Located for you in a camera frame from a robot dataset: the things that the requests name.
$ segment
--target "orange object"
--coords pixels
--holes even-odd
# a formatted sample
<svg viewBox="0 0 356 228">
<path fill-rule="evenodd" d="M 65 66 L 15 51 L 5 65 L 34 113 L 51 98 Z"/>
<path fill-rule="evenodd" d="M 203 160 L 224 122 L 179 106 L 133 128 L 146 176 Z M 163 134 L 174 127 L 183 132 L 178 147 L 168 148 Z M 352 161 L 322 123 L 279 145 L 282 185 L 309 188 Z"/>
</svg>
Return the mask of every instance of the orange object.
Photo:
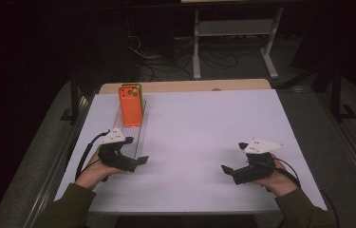
<svg viewBox="0 0 356 228">
<path fill-rule="evenodd" d="M 119 88 L 123 123 L 126 126 L 141 125 L 141 92 L 137 85 L 124 85 Z"/>
<path fill-rule="evenodd" d="M 140 83 L 125 83 L 122 86 L 138 86 L 140 90 L 140 100 L 141 100 L 141 113 L 144 113 L 144 106 L 142 105 L 142 88 Z"/>
</svg>

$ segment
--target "wrist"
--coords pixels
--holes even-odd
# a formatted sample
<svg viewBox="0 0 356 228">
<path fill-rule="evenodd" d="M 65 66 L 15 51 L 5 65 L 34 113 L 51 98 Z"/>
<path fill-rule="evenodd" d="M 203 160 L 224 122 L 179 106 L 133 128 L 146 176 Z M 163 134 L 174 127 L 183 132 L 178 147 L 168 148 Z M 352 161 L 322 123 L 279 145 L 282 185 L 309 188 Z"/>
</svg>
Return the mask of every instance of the wrist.
<svg viewBox="0 0 356 228">
<path fill-rule="evenodd" d="M 285 182 L 273 183 L 266 187 L 269 188 L 272 193 L 275 194 L 275 196 L 278 198 L 299 189 L 299 187 L 290 180 Z"/>
<path fill-rule="evenodd" d="M 74 183 L 83 188 L 94 190 L 97 184 L 107 176 L 109 175 L 106 175 L 103 171 L 90 172 L 85 170 Z"/>
</svg>

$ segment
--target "metal frame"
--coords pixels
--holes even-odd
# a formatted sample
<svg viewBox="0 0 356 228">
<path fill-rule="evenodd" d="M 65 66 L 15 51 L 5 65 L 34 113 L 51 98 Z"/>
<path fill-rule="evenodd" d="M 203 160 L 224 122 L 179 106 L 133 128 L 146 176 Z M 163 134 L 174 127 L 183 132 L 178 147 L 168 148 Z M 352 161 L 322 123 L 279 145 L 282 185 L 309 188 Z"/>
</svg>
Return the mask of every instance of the metal frame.
<svg viewBox="0 0 356 228">
<path fill-rule="evenodd" d="M 241 21 L 198 21 L 198 10 L 195 15 L 195 51 L 193 54 L 193 72 L 194 79 L 201 78 L 201 70 L 198 58 L 198 37 L 199 36 L 218 36 L 218 35 L 257 35 L 269 34 L 267 44 L 260 49 L 266 68 L 272 79 L 278 78 L 278 73 L 272 63 L 270 51 L 275 34 L 278 30 L 279 22 L 284 8 L 278 8 L 272 20 L 241 20 Z"/>
<path fill-rule="evenodd" d="M 76 107 L 74 108 L 78 108 L 79 115 L 76 116 L 77 113 L 73 113 L 72 128 L 68 132 L 62 147 L 59 149 L 59 153 L 57 154 L 49 172 L 47 173 L 47 178 L 45 179 L 41 190 L 37 194 L 35 202 L 32 205 L 23 228 L 32 227 L 38 216 L 45 210 L 47 204 L 54 199 L 57 191 L 56 189 L 62 181 L 62 177 L 65 172 L 65 170 L 62 168 L 62 164 L 67 163 L 67 156 L 69 155 L 68 153 L 73 151 L 75 142 L 78 139 L 81 129 L 83 128 L 85 117 L 91 106 L 92 101 L 90 100 L 88 100 L 86 97 L 83 97 L 78 104 L 75 104 Z"/>
</svg>

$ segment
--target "black cable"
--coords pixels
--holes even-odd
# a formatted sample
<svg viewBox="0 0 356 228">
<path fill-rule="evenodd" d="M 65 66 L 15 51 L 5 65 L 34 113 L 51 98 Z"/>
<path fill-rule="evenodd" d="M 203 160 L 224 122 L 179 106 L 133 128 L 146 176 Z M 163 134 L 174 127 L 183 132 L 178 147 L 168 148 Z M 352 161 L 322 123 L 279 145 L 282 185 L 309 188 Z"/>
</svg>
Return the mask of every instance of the black cable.
<svg viewBox="0 0 356 228">
<path fill-rule="evenodd" d="M 319 187 L 320 192 L 325 196 L 326 200 L 328 200 L 329 205 L 331 206 L 332 211 L 334 212 L 335 222 L 337 223 L 337 228 L 340 228 L 340 218 L 338 216 L 337 208 L 335 208 L 334 203 L 329 198 L 328 194 L 324 191 L 323 188 Z"/>
<path fill-rule="evenodd" d="M 220 56 L 220 55 L 217 55 L 214 51 L 210 51 L 208 52 L 211 56 L 213 56 L 214 59 L 218 60 L 218 61 L 225 61 L 226 62 L 226 66 L 228 67 L 236 67 L 237 66 L 237 58 L 235 56 L 233 56 L 232 54 L 226 54 L 225 56 Z M 234 63 L 231 64 L 230 61 L 228 60 L 229 58 L 232 58 L 234 59 Z"/>
<path fill-rule="evenodd" d="M 165 59 L 164 57 L 157 57 L 157 58 L 152 58 L 152 59 L 145 59 L 145 63 L 147 65 L 156 65 L 156 66 L 162 66 L 162 65 L 169 65 L 169 64 L 173 64 L 174 62 L 176 62 L 177 60 L 183 58 L 183 56 L 185 55 L 188 55 L 188 54 L 193 54 L 193 51 L 186 51 L 186 52 L 183 52 L 182 54 L 178 55 L 176 58 L 174 58 L 174 60 L 171 60 L 171 59 Z M 163 63 L 149 63 L 151 61 L 159 61 L 159 60 L 163 60 L 165 59 L 166 62 L 163 62 Z"/>
<path fill-rule="evenodd" d="M 92 140 L 92 142 L 90 142 L 90 143 L 86 146 L 86 149 L 85 149 L 83 155 L 81 156 L 80 163 L 78 164 L 78 167 L 77 167 L 75 180 L 78 179 L 78 177 L 80 177 L 81 173 L 83 172 L 83 171 L 81 171 L 81 170 L 82 170 L 82 168 L 83 168 L 83 165 L 84 165 L 84 162 L 85 162 L 85 160 L 86 160 L 86 157 L 88 156 L 89 151 L 91 150 L 92 145 L 94 144 L 94 142 L 95 142 L 96 140 L 98 140 L 101 136 L 107 135 L 109 132 L 110 132 L 110 130 L 107 130 L 107 132 L 104 132 L 104 133 L 101 133 L 101 134 L 97 135 L 97 136 Z"/>
<path fill-rule="evenodd" d="M 153 82 L 153 79 L 154 79 L 154 78 L 156 78 L 157 81 L 160 82 L 159 77 L 155 76 L 154 74 L 151 75 L 151 74 L 143 74 L 143 73 L 141 73 L 141 74 L 139 74 L 139 75 L 142 77 L 142 81 L 143 81 L 143 82 L 146 82 L 146 81 L 145 81 L 145 78 L 144 78 L 145 76 L 151 77 L 151 78 L 148 80 L 148 82 Z"/>
<path fill-rule="evenodd" d="M 207 57 L 205 57 L 203 54 L 198 54 L 198 56 L 200 57 L 200 60 L 202 62 L 204 62 L 204 64 L 206 64 L 208 67 L 211 67 L 211 68 L 215 68 L 215 69 L 228 69 L 228 68 L 231 68 L 231 67 L 234 67 L 234 65 L 230 65 L 229 62 L 227 62 L 227 65 L 223 65 L 219 62 L 216 62 L 214 60 L 211 60 Z"/>
<path fill-rule="evenodd" d="M 232 51 L 229 51 L 228 53 L 225 53 L 223 51 L 220 51 L 222 54 L 224 54 L 225 56 L 233 56 L 233 57 L 239 57 L 239 56 L 247 56 L 247 55 L 250 55 L 250 54 L 253 54 L 255 51 L 257 50 L 260 50 L 260 48 L 264 47 L 265 45 L 256 45 L 256 47 L 252 48 L 250 50 L 250 52 L 247 52 L 247 53 L 244 53 L 244 54 L 236 54 L 236 52 L 238 52 L 238 50 L 244 45 L 244 42 L 241 42 L 239 43 L 236 47 L 233 47 L 233 50 Z M 210 50 L 219 50 L 221 48 L 224 47 L 224 44 L 222 44 L 222 42 L 220 41 L 219 42 L 219 47 L 213 47 L 213 46 L 210 46 L 210 45 L 203 45 L 203 47 L 207 47 L 209 48 Z"/>
<path fill-rule="evenodd" d="M 283 160 L 280 160 L 280 159 L 277 159 L 277 158 L 274 158 L 274 159 L 275 159 L 275 160 L 279 160 L 280 162 L 286 164 L 286 165 L 292 170 L 292 172 L 295 174 L 296 179 L 299 180 L 298 174 L 297 174 L 296 171 L 292 168 L 292 166 L 290 166 L 290 164 L 288 164 L 286 161 L 283 161 Z"/>
<path fill-rule="evenodd" d="M 189 40 L 187 44 L 184 44 L 183 47 L 179 47 L 175 50 L 175 53 L 178 54 L 182 51 L 187 51 L 187 49 L 193 49 L 195 44 L 195 39 L 193 37 L 187 37 L 186 40 Z"/>
<path fill-rule="evenodd" d="M 155 76 L 155 71 L 153 68 L 151 68 L 149 65 L 146 65 L 146 64 L 141 64 L 142 67 L 147 67 L 151 70 L 151 74 L 148 75 L 148 76 L 151 76 L 150 80 L 148 80 L 148 82 L 152 82 L 152 80 L 156 77 Z"/>
<path fill-rule="evenodd" d="M 91 165 L 93 165 L 94 163 L 99 162 L 99 161 L 100 161 L 100 159 L 97 159 L 97 160 L 95 160 L 94 162 L 92 162 L 91 164 L 87 165 L 87 166 L 81 171 L 81 173 L 83 173 L 89 166 L 91 166 Z"/>
<path fill-rule="evenodd" d="M 183 56 L 187 55 L 188 53 L 184 53 L 182 54 L 179 58 L 182 58 Z M 177 72 L 177 71 L 181 71 L 183 70 L 188 76 L 189 79 L 192 80 L 192 75 L 189 73 L 189 71 L 187 71 L 186 67 L 189 65 L 191 58 L 188 58 L 188 60 L 186 61 L 186 63 L 184 64 L 184 66 L 176 66 L 173 64 L 166 64 L 166 63 L 162 63 L 162 64 L 158 64 L 158 63 L 154 63 L 154 64 L 146 64 L 144 63 L 143 66 L 148 67 L 152 70 L 158 70 L 161 72 Z M 159 67 L 175 67 L 176 69 L 170 69 L 170 70 L 166 70 L 166 69 L 161 69 L 158 67 L 153 67 L 153 66 L 159 66 Z"/>
<path fill-rule="evenodd" d="M 253 163 L 253 164 L 260 164 L 260 165 L 263 165 L 263 166 L 266 166 L 266 167 L 269 167 L 270 169 L 273 169 L 277 172 L 279 172 L 280 174 L 286 176 L 287 178 L 289 178 L 293 183 L 296 184 L 296 186 L 298 186 L 299 188 L 301 188 L 301 182 L 299 181 L 297 175 L 296 177 L 294 177 L 290 172 L 288 172 L 287 170 L 283 169 L 283 168 L 277 168 L 275 166 L 271 166 L 269 164 L 266 164 L 266 163 L 263 163 L 263 162 L 255 162 L 255 161 L 252 161 L 252 162 L 249 162 L 249 163 Z"/>
</svg>

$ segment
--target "black controller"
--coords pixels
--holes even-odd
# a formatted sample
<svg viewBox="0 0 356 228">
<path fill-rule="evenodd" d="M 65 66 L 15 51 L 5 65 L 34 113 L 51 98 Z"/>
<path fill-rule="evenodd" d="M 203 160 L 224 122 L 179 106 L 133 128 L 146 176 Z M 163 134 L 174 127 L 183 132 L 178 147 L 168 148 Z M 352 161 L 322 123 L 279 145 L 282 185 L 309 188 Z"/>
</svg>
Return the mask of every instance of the black controller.
<svg viewBox="0 0 356 228">
<path fill-rule="evenodd" d="M 241 149 L 244 149 L 247 145 L 242 142 L 239 146 Z M 269 152 L 263 154 L 246 154 L 246 156 L 248 157 L 249 163 L 246 167 L 233 170 L 230 167 L 221 165 L 224 173 L 231 175 L 236 184 L 265 179 L 269 177 L 275 169 L 274 159 Z"/>
<path fill-rule="evenodd" d="M 123 171 L 134 172 L 136 167 L 147 163 L 148 156 L 140 157 L 136 160 L 126 157 L 121 153 L 125 144 L 133 142 L 133 137 L 126 137 L 124 142 L 115 142 L 101 145 L 98 157 L 103 164 L 121 169 Z"/>
</svg>

